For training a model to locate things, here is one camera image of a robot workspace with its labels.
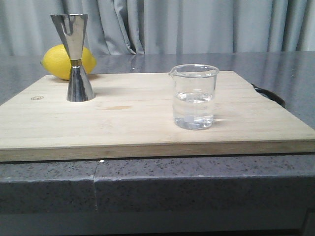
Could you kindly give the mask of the glass beaker with liquid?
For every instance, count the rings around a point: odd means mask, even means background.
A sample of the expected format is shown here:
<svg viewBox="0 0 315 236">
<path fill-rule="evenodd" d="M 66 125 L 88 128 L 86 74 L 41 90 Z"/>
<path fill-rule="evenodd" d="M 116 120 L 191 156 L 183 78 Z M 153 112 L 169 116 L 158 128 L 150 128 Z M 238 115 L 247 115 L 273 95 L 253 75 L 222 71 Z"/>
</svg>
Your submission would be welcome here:
<svg viewBox="0 0 315 236">
<path fill-rule="evenodd" d="M 219 69 L 206 64 L 174 66 L 173 119 L 180 128 L 204 130 L 214 120 L 214 98 Z"/>
</svg>

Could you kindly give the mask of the yellow lemon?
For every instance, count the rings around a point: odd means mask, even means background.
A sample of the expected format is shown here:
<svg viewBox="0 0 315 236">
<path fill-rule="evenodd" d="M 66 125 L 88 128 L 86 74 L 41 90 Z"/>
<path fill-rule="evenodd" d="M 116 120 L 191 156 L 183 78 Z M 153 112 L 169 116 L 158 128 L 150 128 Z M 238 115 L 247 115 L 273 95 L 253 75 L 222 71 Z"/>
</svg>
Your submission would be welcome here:
<svg viewBox="0 0 315 236">
<path fill-rule="evenodd" d="M 82 63 L 87 74 L 90 74 L 96 66 L 94 55 L 86 47 L 83 47 Z M 41 65 L 56 77 L 64 80 L 69 80 L 70 78 L 70 58 L 63 44 L 50 48 L 44 55 Z"/>
</svg>

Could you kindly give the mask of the grey curtain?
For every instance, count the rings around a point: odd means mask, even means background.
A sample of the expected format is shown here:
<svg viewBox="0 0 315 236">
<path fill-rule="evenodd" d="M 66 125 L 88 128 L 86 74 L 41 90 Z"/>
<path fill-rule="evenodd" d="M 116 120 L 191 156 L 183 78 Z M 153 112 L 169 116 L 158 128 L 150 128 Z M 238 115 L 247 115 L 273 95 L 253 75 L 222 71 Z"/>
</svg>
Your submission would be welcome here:
<svg viewBox="0 0 315 236">
<path fill-rule="evenodd" d="M 312 51 L 312 0 L 3 0 L 0 53 L 43 55 L 52 14 L 87 14 L 97 55 Z"/>
</svg>

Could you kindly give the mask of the steel double jigger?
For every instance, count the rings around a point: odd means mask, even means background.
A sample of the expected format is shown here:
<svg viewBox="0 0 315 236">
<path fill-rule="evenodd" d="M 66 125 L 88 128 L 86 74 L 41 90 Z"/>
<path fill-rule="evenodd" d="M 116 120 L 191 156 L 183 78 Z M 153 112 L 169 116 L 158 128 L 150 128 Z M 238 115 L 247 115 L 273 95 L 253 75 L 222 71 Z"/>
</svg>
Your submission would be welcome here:
<svg viewBox="0 0 315 236">
<path fill-rule="evenodd" d="M 67 101 L 85 102 L 94 99 L 95 94 L 82 63 L 88 15 L 53 14 L 51 19 L 70 59 Z"/>
</svg>

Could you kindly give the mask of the wooden cutting board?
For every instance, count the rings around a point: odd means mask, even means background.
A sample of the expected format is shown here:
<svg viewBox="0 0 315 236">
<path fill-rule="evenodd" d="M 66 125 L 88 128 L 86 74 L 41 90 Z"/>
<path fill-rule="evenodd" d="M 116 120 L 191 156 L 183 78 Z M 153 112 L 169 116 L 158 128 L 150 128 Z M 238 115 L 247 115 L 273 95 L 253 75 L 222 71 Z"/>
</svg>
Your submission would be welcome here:
<svg viewBox="0 0 315 236">
<path fill-rule="evenodd" d="M 190 131 L 173 121 L 167 73 L 93 75 L 96 94 L 66 100 L 46 75 L 0 107 L 1 161 L 314 152 L 314 130 L 233 71 L 217 77 L 215 121 Z"/>
</svg>

